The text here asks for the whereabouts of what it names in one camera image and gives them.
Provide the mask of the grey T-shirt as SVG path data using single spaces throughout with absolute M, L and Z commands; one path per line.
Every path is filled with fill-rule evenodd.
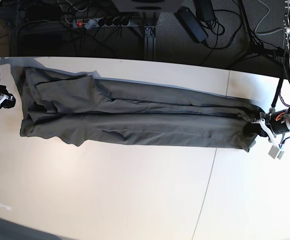
M 243 128 L 262 109 L 245 99 L 97 78 L 35 60 L 12 59 L 10 70 L 22 104 L 22 137 L 245 151 L 257 137 Z

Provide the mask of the black tripod stand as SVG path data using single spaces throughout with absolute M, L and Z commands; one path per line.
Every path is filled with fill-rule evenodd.
M 264 41 L 262 41 L 255 30 L 252 30 L 249 24 L 249 20 L 247 17 L 247 13 L 243 4 L 242 0 L 238 1 L 238 7 L 241 10 L 243 20 L 242 24 L 247 28 L 247 35 L 249 37 L 249 47 L 247 51 L 234 60 L 231 64 L 227 66 L 228 69 L 233 68 L 238 63 L 241 63 L 245 60 L 256 58 L 256 57 L 264 57 L 267 60 L 275 63 L 279 67 L 283 67 L 283 62 L 286 59 L 286 48 L 288 47 L 288 37 L 287 37 L 287 30 L 285 28 L 280 28 L 277 30 L 273 30 L 270 34 L 274 34 L 276 32 L 283 32 L 283 46 L 277 47 L 274 46 L 274 49 L 265 48 Z

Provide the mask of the black power adapter brick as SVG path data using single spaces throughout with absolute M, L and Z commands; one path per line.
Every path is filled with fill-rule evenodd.
M 180 7 L 175 13 L 175 16 L 195 43 L 202 43 L 208 38 L 208 34 L 202 24 L 196 19 L 188 7 Z

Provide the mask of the black power strip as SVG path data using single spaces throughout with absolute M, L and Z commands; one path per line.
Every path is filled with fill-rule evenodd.
M 127 17 L 98 17 L 98 18 L 85 18 L 77 19 L 71 22 L 74 29 L 93 28 L 111 28 L 111 27 L 130 27 L 131 21 Z

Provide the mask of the aluminium frame post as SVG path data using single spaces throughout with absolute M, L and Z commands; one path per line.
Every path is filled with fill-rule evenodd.
M 142 12 L 144 23 L 144 59 L 154 61 L 156 58 L 156 25 L 159 15 L 156 12 Z

